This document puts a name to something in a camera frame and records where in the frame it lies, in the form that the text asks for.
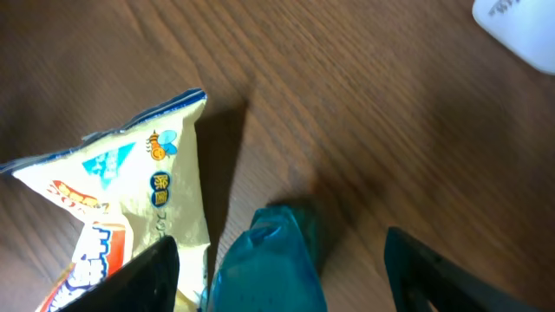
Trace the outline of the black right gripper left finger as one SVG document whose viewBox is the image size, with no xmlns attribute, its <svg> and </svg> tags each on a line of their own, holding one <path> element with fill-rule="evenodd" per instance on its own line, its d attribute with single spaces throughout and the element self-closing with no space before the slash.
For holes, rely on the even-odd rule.
<svg viewBox="0 0 555 312">
<path fill-rule="evenodd" d="M 173 312 L 180 260 L 164 236 L 62 312 Z"/>
</svg>

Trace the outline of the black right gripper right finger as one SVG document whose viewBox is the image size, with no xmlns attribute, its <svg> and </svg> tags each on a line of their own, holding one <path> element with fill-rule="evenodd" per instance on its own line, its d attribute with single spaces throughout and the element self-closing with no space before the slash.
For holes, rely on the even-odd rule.
<svg viewBox="0 0 555 312">
<path fill-rule="evenodd" d="M 384 262 L 398 311 L 536 310 L 473 276 L 398 227 L 388 229 Z"/>
</svg>

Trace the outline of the yellow white snack bag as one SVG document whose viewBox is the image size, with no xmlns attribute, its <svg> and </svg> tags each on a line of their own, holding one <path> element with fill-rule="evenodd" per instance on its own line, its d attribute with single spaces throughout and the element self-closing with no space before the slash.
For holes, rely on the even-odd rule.
<svg viewBox="0 0 555 312">
<path fill-rule="evenodd" d="M 2 164 L 84 224 L 69 268 L 41 310 L 63 309 L 167 235 L 180 260 L 175 309 L 201 309 L 210 239 L 195 123 L 206 100 L 203 90 L 190 89 L 77 147 Z"/>
</svg>

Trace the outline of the blue mouthwash bottle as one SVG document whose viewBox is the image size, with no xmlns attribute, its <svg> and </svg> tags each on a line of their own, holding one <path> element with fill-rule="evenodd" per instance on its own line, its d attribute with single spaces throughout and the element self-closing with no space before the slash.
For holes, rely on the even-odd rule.
<svg viewBox="0 0 555 312">
<path fill-rule="evenodd" d="M 320 274 L 330 244 L 326 208 L 315 198 L 257 209 L 214 272 L 210 312 L 324 312 Z"/>
</svg>

